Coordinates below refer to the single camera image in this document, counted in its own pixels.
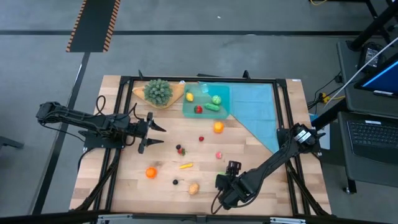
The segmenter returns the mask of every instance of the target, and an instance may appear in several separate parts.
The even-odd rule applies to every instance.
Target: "yellow black striped tape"
[[[84,8],[86,6],[86,2],[87,2],[87,0],[83,0],[83,4],[80,7],[79,15],[77,15],[77,20],[75,22],[75,25],[73,26],[73,30],[72,30],[72,33],[71,33],[70,38],[69,38],[69,42],[68,42],[68,45],[67,45],[67,52],[70,52],[70,44],[72,43],[73,37],[75,36],[75,32],[76,32],[77,26],[79,25],[81,14],[83,13],[83,10],[84,10]]]
[[[119,7],[120,7],[120,0],[115,0],[113,10],[112,10],[111,20],[109,22],[108,30],[106,31],[103,52],[107,52],[109,50],[109,46],[111,45],[113,29],[114,29],[114,25],[116,23],[116,18],[118,17]]]

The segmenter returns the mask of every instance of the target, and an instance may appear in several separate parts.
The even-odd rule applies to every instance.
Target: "gray floor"
[[[69,30],[81,1],[3,0],[1,29]],[[374,3],[378,12],[386,5]],[[365,4],[307,0],[124,0],[116,30],[363,30],[372,18]],[[0,35],[0,135],[25,142],[0,151],[0,216],[28,214],[55,132],[35,120],[39,104],[66,104],[83,54],[68,54],[68,36]],[[339,71],[336,37],[114,36],[109,52],[91,54],[75,109],[92,112],[103,75],[300,78],[307,101]],[[338,85],[332,84],[325,91]],[[69,128],[75,133],[77,129]],[[68,210],[82,143],[67,136],[44,212]],[[324,166],[332,212],[339,217],[398,222],[398,189],[358,184],[341,191],[342,167]]]

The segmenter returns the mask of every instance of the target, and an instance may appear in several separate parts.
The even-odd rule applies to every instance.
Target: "lemon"
[[[192,93],[187,93],[187,94],[185,94],[185,98],[186,98],[189,102],[192,102],[192,101],[193,101],[193,94],[192,94]]]

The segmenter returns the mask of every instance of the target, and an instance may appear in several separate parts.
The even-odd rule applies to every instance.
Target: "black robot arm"
[[[58,102],[46,102],[40,105],[36,118],[43,125],[63,122],[87,129],[87,131],[79,131],[81,135],[86,137],[85,147],[87,148],[122,148],[126,145],[125,138],[132,136],[142,139],[138,151],[143,153],[144,147],[163,142],[156,139],[147,139],[149,128],[156,131],[166,131],[155,124],[151,112],[148,113],[146,120],[137,118],[138,122],[130,123],[128,114],[92,115],[70,110]]]
[[[256,199],[262,183],[268,175],[285,163],[288,163],[289,172],[295,172],[291,166],[290,158],[300,153],[315,152],[319,149],[316,145],[320,136],[309,130],[305,125],[295,124],[287,131],[284,129],[278,131],[285,132],[282,135],[284,137],[283,145],[258,168],[243,172],[237,177],[241,169],[241,163],[230,161],[226,175],[217,175],[216,188],[220,191],[218,200],[221,204],[220,206],[223,206],[224,209],[229,210],[230,208],[249,205]],[[299,185],[300,189],[306,190],[305,185],[300,183]]]

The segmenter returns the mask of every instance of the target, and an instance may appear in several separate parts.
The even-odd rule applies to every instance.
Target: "teal towel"
[[[272,153],[279,150],[272,85],[218,83],[229,86],[230,113]]]

